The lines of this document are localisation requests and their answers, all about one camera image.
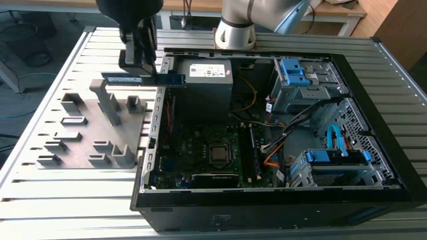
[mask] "wooden table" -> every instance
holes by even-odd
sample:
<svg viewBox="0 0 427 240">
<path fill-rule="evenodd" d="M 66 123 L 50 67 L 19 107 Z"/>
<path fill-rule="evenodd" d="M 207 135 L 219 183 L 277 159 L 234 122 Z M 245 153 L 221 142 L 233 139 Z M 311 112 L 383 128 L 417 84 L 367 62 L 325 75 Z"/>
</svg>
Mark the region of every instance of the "wooden table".
<svg viewBox="0 0 427 240">
<path fill-rule="evenodd" d="M 0 0 L 0 9 L 22 11 L 46 11 L 67 13 L 99 13 L 97 0 Z M 221 17 L 223 9 L 222 0 L 193 0 L 191 14 L 199 17 Z M 183 15 L 183 0 L 165 0 L 162 16 L 163 29 L 171 29 L 171 16 Z M 343 23 L 339 36 L 350 36 L 355 30 L 361 18 L 367 16 L 367 12 L 361 5 L 354 9 L 347 9 L 341 4 L 323 2 L 315 9 L 317 22 Z M 303 21 L 311 21 L 309 15 Z"/>
</svg>

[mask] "metal table surface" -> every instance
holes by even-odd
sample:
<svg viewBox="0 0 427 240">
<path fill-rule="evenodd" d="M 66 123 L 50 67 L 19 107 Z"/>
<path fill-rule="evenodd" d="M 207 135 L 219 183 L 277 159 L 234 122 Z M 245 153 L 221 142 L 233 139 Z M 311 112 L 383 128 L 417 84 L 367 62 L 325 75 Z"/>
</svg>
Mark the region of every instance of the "metal table surface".
<svg viewBox="0 0 427 240">
<path fill-rule="evenodd" d="M 258 49 L 266 51 L 327 52 L 346 55 L 382 116 L 427 183 L 427 98 L 381 43 L 369 38 L 258 34 Z M 209 31 L 161 30 L 158 67 L 165 47 L 214 46 Z M 123 72 L 118 66 L 125 47 L 117 28 L 87 28 L 56 80 L 30 121 L 0 171 L 0 236 L 3 239 L 426 239 L 427 205 L 394 212 L 354 227 L 303 228 L 225 232 L 157 233 L 138 212 L 130 210 L 137 169 L 39 170 L 38 149 L 59 127 L 52 120 L 63 114 L 60 98 L 89 90 L 101 72 Z M 154 108 L 155 88 L 111 86 L 118 98 L 139 95 Z M 142 132 L 150 129 L 146 113 Z"/>
</svg>

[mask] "chip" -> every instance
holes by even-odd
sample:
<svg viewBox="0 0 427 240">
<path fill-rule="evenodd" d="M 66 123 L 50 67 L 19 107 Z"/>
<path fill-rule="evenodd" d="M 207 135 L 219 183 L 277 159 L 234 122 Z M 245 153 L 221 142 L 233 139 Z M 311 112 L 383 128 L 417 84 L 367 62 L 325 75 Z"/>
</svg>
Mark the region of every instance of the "chip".
<svg viewBox="0 0 427 240">
<path fill-rule="evenodd" d="M 210 159 L 209 163 L 218 169 L 230 165 L 230 146 L 227 143 L 214 144 L 210 146 Z"/>
</svg>

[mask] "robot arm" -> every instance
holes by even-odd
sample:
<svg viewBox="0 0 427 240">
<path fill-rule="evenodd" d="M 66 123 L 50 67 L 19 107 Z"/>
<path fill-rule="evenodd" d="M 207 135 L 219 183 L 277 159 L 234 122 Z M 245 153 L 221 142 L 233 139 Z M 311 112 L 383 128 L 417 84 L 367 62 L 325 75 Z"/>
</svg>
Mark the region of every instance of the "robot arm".
<svg viewBox="0 0 427 240">
<path fill-rule="evenodd" d="M 254 48 L 254 24 L 262 25 L 278 34 L 291 33 L 311 1 L 318 2 L 318 0 L 223 0 L 215 44 L 222 49 Z"/>
<path fill-rule="evenodd" d="M 275 33 L 287 34 L 301 22 L 310 1 L 319 0 L 223 0 L 222 21 L 215 43 L 222 49 L 247 50 L 255 46 L 255 23 Z M 119 23 L 126 50 L 119 66 L 137 76 L 150 77 L 155 85 L 158 31 L 155 18 L 163 0 L 97 0 L 101 12 Z"/>
<path fill-rule="evenodd" d="M 119 23 L 126 50 L 121 51 L 119 66 L 129 73 L 157 75 L 158 30 L 157 13 L 163 0 L 97 0 L 101 13 Z"/>
</svg>

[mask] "wire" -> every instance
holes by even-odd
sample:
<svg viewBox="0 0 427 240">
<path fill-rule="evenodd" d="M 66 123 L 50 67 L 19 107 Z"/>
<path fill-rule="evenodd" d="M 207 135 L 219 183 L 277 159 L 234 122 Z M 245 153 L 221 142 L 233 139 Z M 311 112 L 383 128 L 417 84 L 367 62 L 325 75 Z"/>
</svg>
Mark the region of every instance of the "wire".
<svg viewBox="0 0 427 240">
<path fill-rule="evenodd" d="M 309 26 L 309 29 L 307 31 L 303 33 L 303 35 L 306 35 L 314 28 L 314 25 L 315 25 L 315 19 L 317 19 L 317 12 L 315 12 L 315 8 L 311 4 L 309 4 L 309 6 L 311 7 L 311 10 L 313 10 L 313 18 L 311 18 L 311 22 L 310 22 L 310 26 Z"/>
<path fill-rule="evenodd" d="M 266 126 L 266 127 L 275 127 L 275 125 L 269 125 L 269 124 L 262 123 L 262 122 L 259 122 L 259 121 L 246 120 L 246 119 L 241 118 L 234 112 L 231 112 L 231 115 L 233 115 L 237 119 L 239 119 L 242 122 L 249 122 L 249 123 L 259 124 L 259 125 L 263 125 L 263 126 Z"/>
<path fill-rule="evenodd" d="M 277 144 L 279 144 L 282 141 L 285 141 L 289 137 L 289 135 L 293 133 L 293 129 L 303 122 L 310 120 L 313 117 L 313 114 L 315 110 L 321 107 L 323 107 L 326 104 L 339 103 L 343 100 L 343 96 L 331 97 L 330 99 L 325 99 L 318 101 L 315 104 L 313 104 L 310 107 L 307 107 L 303 111 L 301 111 L 286 127 L 282 130 L 282 136 L 271 143 L 263 146 L 262 150 L 266 151 L 271 149 Z"/>
<path fill-rule="evenodd" d="M 23 113 L 20 115 L 12 115 L 12 116 L 0 116 L 0 119 L 12 119 L 12 118 L 19 118 L 19 117 L 23 117 L 23 116 L 27 116 L 30 114 L 32 114 L 36 110 L 32 110 L 31 112 L 27 112 L 27 113 Z"/>
<path fill-rule="evenodd" d="M 270 119 L 270 115 L 271 115 L 271 112 L 270 113 L 267 113 L 267 116 L 266 116 L 266 123 L 269 124 L 269 125 L 277 125 L 274 122 L 270 122 L 269 121 L 269 119 Z M 286 127 L 286 125 L 282 123 L 282 122 L 279 122 L 279 124 L 278 125 L 281 125 L 281 127 Z"/>
<path fill-rule="evenodd" d="M 233 112 L 233 113 L 238 113 L 238 112 L 242 112 L 242 111 L 250 109 L 250 108 L 254 106 L 255 102 L 257 102 L 257 90 L 255 90 L 255 87 L 254 87 L 253 84 L 249 82 L 249 80 L 246 80 L 242 76 L 237 76 L 237 77 L 238 77 L 239 79 L 242 79 L 242 80 L 246 82 L 246 84 L 249 85 L 249 87 L 253 89 L 254 99 L 253 99 L 251 104 L 250 104 L 247 107 L 241 108 L 241 109 L 231 110 L 230 112 Z"/>
<path fill-rule="evenodd" d="M 26 96 L 27 92 L 23 93 L 23 91 L 22 91 L 22 81 L 20 81 L 19 75 L 16 74 L 16 71 L 7 65 L 6 62 L 2 62 L 2 63 L 12 71 L 12 73 L 15 74 L 15 77 L 16 77 L 16 80 L 18 80 L 18 92 L 19 92 L 19 95 Z"/>
<path fill-rule="evenodd" d="M 27 77 L 34 76 L 34 75 L 52 75 L 55 77 L 58 76 L 58 74 L 51 73 L 51 72 L 35 72 L 35 73 L 30 73 L 30 74 L 27 74 L 24 76 L 20 76 L 19 79 L 27 78 Z"/>
<path fill-rule="evenodd" d="M 194 0 L 190 0 L 190 2 L 189 0 L 183 0 L 183 16 L 182 16 L 181 26 L 185 30 L 187 29 L 189 19 L 193 17 L 193 3 L 194 3 Z"/>
<path fill-rule="evenodd" d="M 286 144 L 286 141 L 283 141 L 279 146 L 275 148 L 275 150 L 273 150 L 271 154 L 269 155 L 269 157 L 266 158 L 265 160 L 265 165 L 266 166 L 273 166 L 275 168 L 279 168 L 281 165 L 278 163 L 273 163 L 273 162 L 269 162 L 270 159 L 273 158 L 273 156 L 275 155 L 275 153 L 279 151 L 279 149 L 283 147 L 283 145 Z"/>
<path fill-rule="evenodd" d="M 14 147 L 14 146 L 15 146 L 15 144 L 11 144 L 11 145 L 7 145 L 7 146 L 2 146 L 0 150 L 7 149 L 7 148 Z"/>
<path fill-rule="evenodd" d="M 12 150 L 14 148 L 15 148 L 15 146 L 11 146 L 10 148 L 2 149 L 0 153 L 7 152 L 7 151 Z"/>
<path fill-rule="evenodd" d="M 347 149 L 353 150 L 353 149 L 354 149 L 354 146 L 353 146 L 353 144 L 350 143 L 349 138 L 347 138 L 346 136 L 345 136 L 345 141 L 346 141 Z"/>
</svg>

